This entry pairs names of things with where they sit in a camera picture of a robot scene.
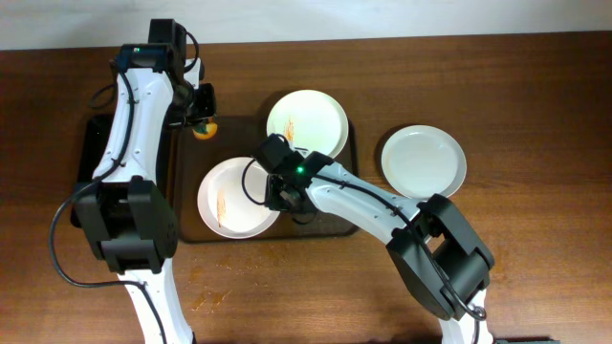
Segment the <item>green and yellow sponge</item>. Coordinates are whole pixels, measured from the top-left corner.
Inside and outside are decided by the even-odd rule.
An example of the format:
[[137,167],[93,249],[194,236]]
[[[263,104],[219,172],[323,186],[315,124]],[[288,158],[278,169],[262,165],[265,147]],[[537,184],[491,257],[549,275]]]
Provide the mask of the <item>green and yellow sponge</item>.
[[213,138],[218,131],[216,122],[203,123],[192,129],[192,133],[197,140],[209,140]]

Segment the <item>white plate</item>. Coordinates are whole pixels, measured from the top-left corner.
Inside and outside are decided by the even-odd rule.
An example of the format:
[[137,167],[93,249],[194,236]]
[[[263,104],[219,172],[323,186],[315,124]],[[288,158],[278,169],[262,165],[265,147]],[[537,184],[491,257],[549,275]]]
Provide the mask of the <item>white plate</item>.
[[203,178],[197,193],[197,207],[204,223],[215,233],[229,239],[249,239],[271,227],[278,211],[255,204],[245,194],[262,202],[265,196],[267,172],[254,162],[242,175],[251,158],[237,157],[215,165]]
[[335,158],[348,140],[349,121],[333,97],[316,90],[299,90],[273,106],[266,132],[282,135],[293,148]]

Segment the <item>pale blue-white plate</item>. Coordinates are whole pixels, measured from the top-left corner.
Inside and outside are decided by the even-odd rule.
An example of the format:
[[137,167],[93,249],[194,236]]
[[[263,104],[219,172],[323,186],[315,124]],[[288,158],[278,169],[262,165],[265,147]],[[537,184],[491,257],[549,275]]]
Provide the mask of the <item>pale blue-white plate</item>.
[[401,128],[382,146],[383,176],[407,198],[424,200],[433,194],[455,194],[464,183],[467,167],[456,139],[428,125]]

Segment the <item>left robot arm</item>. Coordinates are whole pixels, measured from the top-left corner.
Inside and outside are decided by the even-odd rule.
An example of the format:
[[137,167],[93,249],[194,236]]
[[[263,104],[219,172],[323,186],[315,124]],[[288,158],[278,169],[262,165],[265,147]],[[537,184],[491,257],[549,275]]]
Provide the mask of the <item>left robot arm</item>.
[[128,291],[148,343],[195,340],[174,281],[179,222],[165,196],[173,130],[206,130],[216,116],[204,63],[186,56],[191,37],[173,19],[153,19],[145,43],[120,47],[107,144],[92,180],[67,201],[95,257]]

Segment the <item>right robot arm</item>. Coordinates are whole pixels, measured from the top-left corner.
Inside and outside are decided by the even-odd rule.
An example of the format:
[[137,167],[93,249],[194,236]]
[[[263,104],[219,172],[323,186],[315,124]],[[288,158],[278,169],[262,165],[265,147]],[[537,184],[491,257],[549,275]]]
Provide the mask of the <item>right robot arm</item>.
[[262,205],[290,214],[336,215],[380,240],[412,297],[435,315],[445,343],[492,343],[484,307],[492,252],[448,198],[416,201],[302,155],[279,134],[252,154],[268,174]]

